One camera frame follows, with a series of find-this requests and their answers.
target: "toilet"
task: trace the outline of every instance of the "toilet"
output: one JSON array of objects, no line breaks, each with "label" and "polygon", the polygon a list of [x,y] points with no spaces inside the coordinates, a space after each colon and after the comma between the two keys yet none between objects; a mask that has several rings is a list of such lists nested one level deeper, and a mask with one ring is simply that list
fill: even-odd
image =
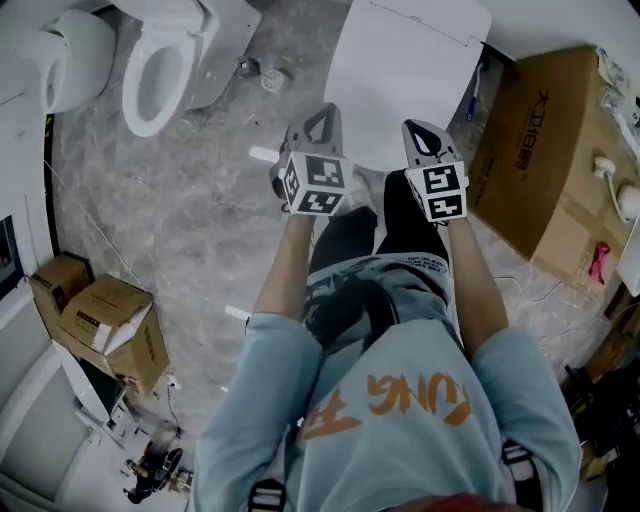
[{"label": "toilet", "polygon": [[325,87],[345,158],[407,166],[407,119],[446,130],[473,79],[491,13],[478,0],[353,0]]},{"label": "toilet", "polygon": [[214,103],[262,19],[245,0],[113,0],[143,22],[127,64],[122,111],[151,137],[189,109]]},{"label": "toilet", "polygon": [[40,71],[40,103],[46,114],[89,103],[107,84],[116,35],[92,14],[68,9],[38,31],[25,31],[18,47]]}]

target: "toilet seat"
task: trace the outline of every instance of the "toilet seat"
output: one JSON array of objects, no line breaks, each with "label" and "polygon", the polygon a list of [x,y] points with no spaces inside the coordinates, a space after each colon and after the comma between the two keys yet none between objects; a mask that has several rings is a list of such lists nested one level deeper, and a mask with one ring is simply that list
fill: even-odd
[{"label": "toilet seat", "polygon": [[184,114],[199,62],[199,40],[172,29],[145,30],[133,47],[122,87],[131,131],[150,137]]}]

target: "cardboard box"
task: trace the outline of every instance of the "cardboard box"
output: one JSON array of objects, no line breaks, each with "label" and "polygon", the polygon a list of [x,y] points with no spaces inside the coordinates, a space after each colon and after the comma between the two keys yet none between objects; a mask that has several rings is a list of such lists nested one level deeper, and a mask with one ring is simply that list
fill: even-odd
[{"label": "cardboard box", "polygon": [[89,262],[69,253],[56,256],[29,277],[36,306],[52,339],[58,340],[58,321],[64,308],[91,280]]},{"label": "cardboard box", "polygon": [[[141,323],[131,331],[133,337],[108,353],[110,343],[136,316]],[[76,295],[58,327],[59,342],[72,354],[142,394],[153,390],[169,364],[151,295],[115,277],[102,275]]]},{"label": "cardboard box", "polygon": [[[593,48],[530,57],[505,72],[469,170],[469,209],[523,258],[600,302],[631,226],[616,215],[593,160],[617,167],[616,190],[638,185],[610,114]],[[605,284],[589,276],[598,242]]]}]

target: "gray floor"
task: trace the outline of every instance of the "gray floor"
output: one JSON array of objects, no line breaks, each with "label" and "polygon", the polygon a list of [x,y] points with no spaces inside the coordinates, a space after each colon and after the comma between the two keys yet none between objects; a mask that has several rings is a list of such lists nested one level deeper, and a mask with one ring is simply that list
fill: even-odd
[{"label": "gray floor", "polygon": [[[296,111],[320,101],[331,56],[348,7],[314,0],[259,5],[264,19],[249,53],[264,70],[284,68],[292,87],[280,95],[255,80],[234,78],[215,105],[188,112],[150,139],[135,137],[120,111],[122,79],[140,25],[116,11],[105,13],[118,30],[114,69],[106,90],[85,108],[56,116],[54,178],[56,223],[63,249],[90,258],[96,273],[109,272],[154,294],[171,370],[181,390],[171,392],[190,464],[193,442],[223,398],[243,344],[243,322],[226,305],[250,311],[283,228],[271,193],[268,166],[249,147],[277,149]],[[468,100],[450,126],[471,162],[500,77],[493,65],[483,78],[474,122]],[[88,215],[133,270],[132,276]],[[514,276],[529,299],[556,285],[522,261],[474,221],[495,276]],[[513,324],[534,331],[562,376],[602,339],[597,307],[561,286],[542,303],[523,298],[512,281],[498,281]],[[173,421],[166,388],[138,400]]]}]

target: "white wall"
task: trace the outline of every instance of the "white wall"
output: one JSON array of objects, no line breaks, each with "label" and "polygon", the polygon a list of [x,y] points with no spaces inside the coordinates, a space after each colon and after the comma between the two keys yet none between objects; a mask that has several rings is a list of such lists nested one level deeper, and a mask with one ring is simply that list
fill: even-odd
[{"label": "white wall", "polygon": [[488,42],[512,58],[584,43],[602,46],[640,82],[640,16],[627,0],[479,0]]}]

